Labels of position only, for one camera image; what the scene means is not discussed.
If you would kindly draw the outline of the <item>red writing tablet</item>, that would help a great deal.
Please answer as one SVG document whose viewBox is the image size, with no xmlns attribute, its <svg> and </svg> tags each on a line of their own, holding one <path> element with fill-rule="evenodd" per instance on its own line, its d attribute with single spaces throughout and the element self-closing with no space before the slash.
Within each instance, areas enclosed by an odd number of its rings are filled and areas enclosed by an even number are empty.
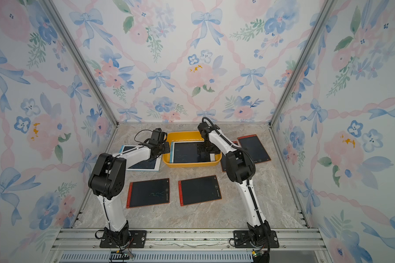
<svg viewBox="0 0 395 263">
<path fill-rule="evenodd" d="M 250 154 L 254 163 L 264 163 L 271 160 L 269 154 L 261 143 L 261 140 L 256 134 L 239 137 L 238 142 L 240 146 Z"/>
<path fill-rule="evenodd" d="M 178 188 L 182 207 L 222 199 L 218 179 L 215 175 L 180 180 Z"/>
<path fill-rule="evenodd" d="M 222 158 L 221 158 L 221 161 L 220 161 L 221 167 L 222 167 L 222 172 L 226 172 L 227 171 L 227 162 L 226 161 L 227 161 L 227 158 L 226 158 L 225 154 L 222 153 Z"/>
<path fill-rule="evenodd" d="M 127 209 L 168 204 L 169 202 L 169 178 L 135 181 L 129 184 L 126 203 Z"/>
</svg>

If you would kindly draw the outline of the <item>yellow plastic storage box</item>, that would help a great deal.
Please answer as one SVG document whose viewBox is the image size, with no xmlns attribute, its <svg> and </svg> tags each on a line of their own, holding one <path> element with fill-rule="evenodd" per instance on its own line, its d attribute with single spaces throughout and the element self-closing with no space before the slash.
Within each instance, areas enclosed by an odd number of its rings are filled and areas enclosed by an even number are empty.
<svg viewBox="0 0 395 263">
<path fill-rule="evenodd" d="M 168 133 L 167 142 L 171 144 L 173 142 L 178 141 L 204 141 L 198 131 L 176 131 Z M 215 155 L 214 162 L 206 162 L 206 163 L 170 163 L 170 153 L 164 154 L 162 157 L 163 162 L 170 168 L 191 168 L 191 167 L 210 167 L 219 164 L 222 158 L 221 151 L 217 149 L 217 154 Z"/>
</svg>

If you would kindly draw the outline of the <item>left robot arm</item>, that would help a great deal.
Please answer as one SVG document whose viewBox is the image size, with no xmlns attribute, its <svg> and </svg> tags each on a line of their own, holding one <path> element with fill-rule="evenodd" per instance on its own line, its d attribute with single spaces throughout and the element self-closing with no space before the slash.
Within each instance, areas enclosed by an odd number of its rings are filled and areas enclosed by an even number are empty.
<svg viewBox="0 0 395 263">
<path fill-rule="evenodd" d="M 128 220 L 123 214 L 120 194 L 125 185 L 126 169 L 142 161 L 169 153 L 168 142 L 139 144 L 116 154 L 99 155 L 88 181 L 88 187 L 102 206 L 106 226 L 104 238 L 125 246 L 130 240 Z"/>
</svg>

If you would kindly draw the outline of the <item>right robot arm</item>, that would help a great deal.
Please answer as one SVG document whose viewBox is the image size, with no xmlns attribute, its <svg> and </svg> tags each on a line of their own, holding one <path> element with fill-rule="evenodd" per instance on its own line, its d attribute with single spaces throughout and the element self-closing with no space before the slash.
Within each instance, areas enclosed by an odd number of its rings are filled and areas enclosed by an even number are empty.
<svg viewBox="0 0 395 263">
<path fill-rule="evenodd" d="M 245 207 L 251 244 L 269 249 L 272 230 L 254 191 L 256 166 L 253 159 L 246 150 L 230 141 L 217 125 L 203 121 L 197 129 L 206 146 L 215 147 L 224 154 L 227 176 L 235 183 Z"/>
</svg>

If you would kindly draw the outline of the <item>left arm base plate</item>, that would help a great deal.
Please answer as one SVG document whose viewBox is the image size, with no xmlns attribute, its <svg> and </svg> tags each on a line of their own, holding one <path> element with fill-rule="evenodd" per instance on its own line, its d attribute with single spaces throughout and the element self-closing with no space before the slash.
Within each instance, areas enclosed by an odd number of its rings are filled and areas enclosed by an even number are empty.
<svg viewBox="0 0 395 263">
<path fill-rule="evenodd" d="M 103 232 L 103 236 L 98 238 L 100 248 L 144 248 L 147 239 L 146 230 L 114 232 L 104 229 Z"/>
</svg>

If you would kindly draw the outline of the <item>aluminium mounting rail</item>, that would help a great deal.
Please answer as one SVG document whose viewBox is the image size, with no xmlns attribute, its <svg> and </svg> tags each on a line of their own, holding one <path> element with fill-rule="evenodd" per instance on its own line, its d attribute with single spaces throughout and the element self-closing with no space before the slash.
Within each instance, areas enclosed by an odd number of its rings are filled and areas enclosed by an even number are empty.
<svg viewBox="0 0 395 263">
<path fill-rule="evenodd" d="M 132 229 L 125 248 L 105 245 L 98 229 L 63 229 L 47 263 L 330 263 L 318 229 L 273 229 L 253 247 L 246 229 Z"/>
</svg>

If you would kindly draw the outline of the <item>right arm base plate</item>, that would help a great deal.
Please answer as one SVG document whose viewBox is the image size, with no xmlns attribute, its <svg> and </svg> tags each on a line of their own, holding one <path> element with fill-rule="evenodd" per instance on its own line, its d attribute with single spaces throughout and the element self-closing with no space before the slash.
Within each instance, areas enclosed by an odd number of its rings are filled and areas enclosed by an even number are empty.
<svg viewBox="0 0 395 263">
<path fill-rule="evenodd" d="M 279 248 L 280 245 L 276 234 L 277 233 L 273 230 L 269 231 L 267 236 L 264 233 L 259 234 L 250 230 L 234 230 L 234 247 L 252 249 Z"/>
</svg>

